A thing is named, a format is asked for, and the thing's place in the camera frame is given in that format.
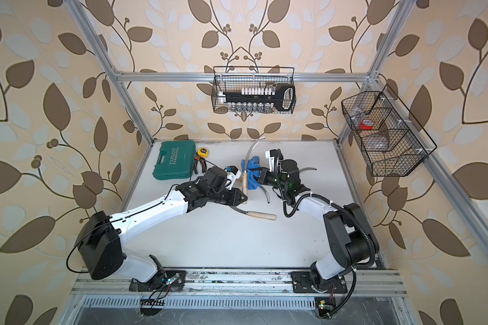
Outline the sickle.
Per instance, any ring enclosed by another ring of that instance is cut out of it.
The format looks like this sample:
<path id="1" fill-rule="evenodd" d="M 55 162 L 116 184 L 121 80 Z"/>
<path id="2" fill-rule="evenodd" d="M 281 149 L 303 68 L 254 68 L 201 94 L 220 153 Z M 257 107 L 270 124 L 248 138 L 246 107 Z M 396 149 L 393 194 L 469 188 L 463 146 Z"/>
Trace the sickle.
<path id="1" fill-rule="evenodd" d="M 267 200 L 267 203 L 270 204 L 271 203 L 271 197 L 268 193 L 268 191 L 264 188 L 264 186 L 262 185 L 259 185 L 259 187 L 261 189 L 261 191 L 264 193 L 265 197 L 266 197 L 266 200 Z"/>
<path id="2" fill-rule="evenodd" d="M 244 165 L 243 165 L 243 174 L 242 174 L 242 178 L 241 178 L 241 182 L 242 182 L 242 192 L 244 193 L 245 196 L 248 196 L 248 181 L 249 181 L 249 176 L 248 176 L 248 170 L 247 170 L 247 166 L 248 166 L 248 161 L 249 161 L 249 158 L 250 158 L 250 155 L 252 153 L 252 150 L 255 149 L 255 147 L 258 145 L 259 142 L 263 141 L 265 139 L 264 136 L 258 138 L 252 145 L 251 147 L 249 148 L 247 154 L 246 154 L 246 157 L 244 159 Z"/>
<path id="3" fill-rule="evenodd" d="M 314 167 L 304 167 L 302 169 L 299 169 L 299 172 L 302 173 L 304 171 L 317 171 L 317 168 Z"/>
<path id="4" fill-rule="evenodd" d="M 239 209 L 237 207 L 231 207 L 233 211 L 236 211 L 240 214 L 247 215 L 249 217 L 255 217 L 258 219 L 265 219 L 265 220 L 270 220 L 270 221 L 275 221 L 277 219 L 276 215 L 269 214 L 269 213 L 261 213 L 261 212 L 256 212 L 256 211 L 244 211 L 242 209 Z"/>

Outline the blue grey microfiber rag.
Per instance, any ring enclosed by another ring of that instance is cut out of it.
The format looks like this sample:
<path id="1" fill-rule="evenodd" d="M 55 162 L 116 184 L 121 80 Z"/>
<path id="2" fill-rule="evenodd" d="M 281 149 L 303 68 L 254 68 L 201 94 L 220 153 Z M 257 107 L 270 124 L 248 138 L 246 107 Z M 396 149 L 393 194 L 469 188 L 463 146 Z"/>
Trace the blue grey microfiber rag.
<path id="1" fill-rule="evenodd" d="M 243 170 L 244 160 L 241 161 L 241 168 Z M 248 161 L 248 188 L 249 190 L 256 190 L 259 187 L 258 178 L 260 177 L 260 157 L 254 156 Z"/>

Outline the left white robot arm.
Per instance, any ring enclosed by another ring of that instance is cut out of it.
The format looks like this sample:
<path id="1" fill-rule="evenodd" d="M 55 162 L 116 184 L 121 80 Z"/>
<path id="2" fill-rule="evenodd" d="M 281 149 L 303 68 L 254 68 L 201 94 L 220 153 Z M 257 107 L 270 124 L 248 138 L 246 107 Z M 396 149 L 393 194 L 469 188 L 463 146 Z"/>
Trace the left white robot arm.
<path id="1" fill-rule="evenodd" d="M 235 166 L 209 168 L 194 181 L 173 185 L 159 199 L 134 209 L 107 215 L 93 214 L 80 231 L 74 249 L 93 280 L 123 276 L 138 282 L 150 282 L 163 274 L 159 260 L 127 249 L 127 244 L 143 232 L 173 217 L 187 214 L 207 203 L 238 207 L 248 198 L 234 183 L 241 172 Z"/>

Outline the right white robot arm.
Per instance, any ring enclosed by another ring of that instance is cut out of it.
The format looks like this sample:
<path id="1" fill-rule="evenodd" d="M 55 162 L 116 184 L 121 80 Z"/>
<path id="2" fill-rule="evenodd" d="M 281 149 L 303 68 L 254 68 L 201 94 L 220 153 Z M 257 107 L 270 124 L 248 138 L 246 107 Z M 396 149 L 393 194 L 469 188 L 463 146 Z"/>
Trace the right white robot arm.
<path id="1" fill-rule="evenodd" d="M 330 252 L 310 266 L 314 290 L 327 291 L 333 281 L 358 267 L 370 268 L 375 264 L 380 246 L 359 205 L 341 206 L 312 192 L 302 184 L 298 165 L 291 159 L 261 167 L 253 178 L 260 185 L 278 191 L 285 217 L 291 218 L 301 211 L 323 223 Z"/>

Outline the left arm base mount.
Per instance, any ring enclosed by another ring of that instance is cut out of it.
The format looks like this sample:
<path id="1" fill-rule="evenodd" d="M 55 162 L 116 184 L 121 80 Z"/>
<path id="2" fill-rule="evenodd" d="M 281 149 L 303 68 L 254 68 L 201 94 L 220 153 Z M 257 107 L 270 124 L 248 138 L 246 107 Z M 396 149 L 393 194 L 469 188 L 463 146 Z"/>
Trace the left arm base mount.
<path id="1" fill-rule="evenodd" d="M 133 279 L 129 291 L 150 292 L 170 288 L 172 291 L 181 291 L 185 285 L 185 270 L 166 270 L 154 255 L 149 255 L 157 267 L 157 273 L 147 282 L 139 282 Z"/>

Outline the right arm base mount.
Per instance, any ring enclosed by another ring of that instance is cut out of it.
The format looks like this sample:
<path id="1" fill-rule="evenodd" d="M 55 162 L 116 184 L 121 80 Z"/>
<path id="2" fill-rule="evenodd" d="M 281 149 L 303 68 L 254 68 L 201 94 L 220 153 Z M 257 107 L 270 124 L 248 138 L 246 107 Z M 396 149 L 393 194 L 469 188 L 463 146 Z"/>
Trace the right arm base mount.
<path id="1" fill-rule="evenodd" d="M 348 292 L 346 281 L 338 276 L 325 280 L 314 270 L 291 272 L 290 276 L 295 293 L 330 295 L 331 293 L 345 294 Z"/>

